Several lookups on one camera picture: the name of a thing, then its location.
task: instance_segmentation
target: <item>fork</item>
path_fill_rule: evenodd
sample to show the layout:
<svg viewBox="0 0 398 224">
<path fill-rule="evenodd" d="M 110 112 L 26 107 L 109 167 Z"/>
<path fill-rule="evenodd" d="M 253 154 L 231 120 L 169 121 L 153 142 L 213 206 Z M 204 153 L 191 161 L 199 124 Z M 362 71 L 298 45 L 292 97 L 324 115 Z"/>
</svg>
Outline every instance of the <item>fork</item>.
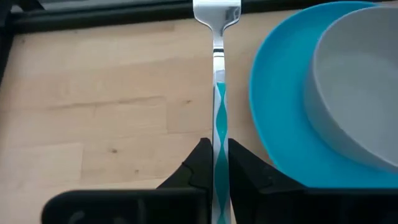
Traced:
<svg viewBox="0 0 398 224">
<path fill-rule="evenodd" d="M 193 0 L 195 19 L 213 33 L 213 201 L 212 224 L 231 223 L 228 165 L 228 119 L 223 35 L 237 23 L 241 0 Z"/>
</svg>

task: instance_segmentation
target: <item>fork handle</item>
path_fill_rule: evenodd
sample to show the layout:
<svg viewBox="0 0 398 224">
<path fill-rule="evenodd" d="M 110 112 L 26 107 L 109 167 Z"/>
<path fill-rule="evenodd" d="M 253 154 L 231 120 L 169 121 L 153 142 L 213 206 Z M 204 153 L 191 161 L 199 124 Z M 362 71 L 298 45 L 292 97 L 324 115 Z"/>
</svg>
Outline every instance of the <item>fork handle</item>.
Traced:
<svg viewBox="0 0 398 224">
<path fill-rule="evenodd" d="M 212 224 L 231 223 L 225 82 L 214 82 L 213 85 L 213 208 L 211 222 Z"/>
</svg>

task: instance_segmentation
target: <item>wooden surface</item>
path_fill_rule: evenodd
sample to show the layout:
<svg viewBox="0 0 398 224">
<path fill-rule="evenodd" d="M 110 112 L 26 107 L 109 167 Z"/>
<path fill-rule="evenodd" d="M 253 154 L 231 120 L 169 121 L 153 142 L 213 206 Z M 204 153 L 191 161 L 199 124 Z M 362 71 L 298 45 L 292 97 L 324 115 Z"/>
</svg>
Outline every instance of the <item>wooden surface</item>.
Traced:
<svg viewBox="0 0 398 224">
<path fill-rule="evenodd" d="M 293 11 L 226 31 L 229 134 L 267 160 L 248 105 L 257 48 Z M 0 217 L 70 189 L 154 188 L 211 134 L 212 40 L 194 20 L 19 35 L 0 88 Z"/>
</svg>

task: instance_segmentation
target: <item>blue plate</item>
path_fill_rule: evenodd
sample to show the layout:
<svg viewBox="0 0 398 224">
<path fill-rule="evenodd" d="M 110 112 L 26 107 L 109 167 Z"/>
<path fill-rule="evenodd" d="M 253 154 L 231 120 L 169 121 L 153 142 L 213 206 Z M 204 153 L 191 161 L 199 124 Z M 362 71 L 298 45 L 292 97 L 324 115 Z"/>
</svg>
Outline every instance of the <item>blue plate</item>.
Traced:
<svg viewBox="0 0 398 224">
<path fill-rule="evenodd" d="M 303 81 L 315 44 L 337 18 L 370 2 L 333 2 L 302 10 L 277 26 L 261 45 L 249 97 L 261 141 L 275 165 L 309 187 L 398 187 L 398 174 L 353 162 L 331 150 L 303 109 Z"/>
</svg>

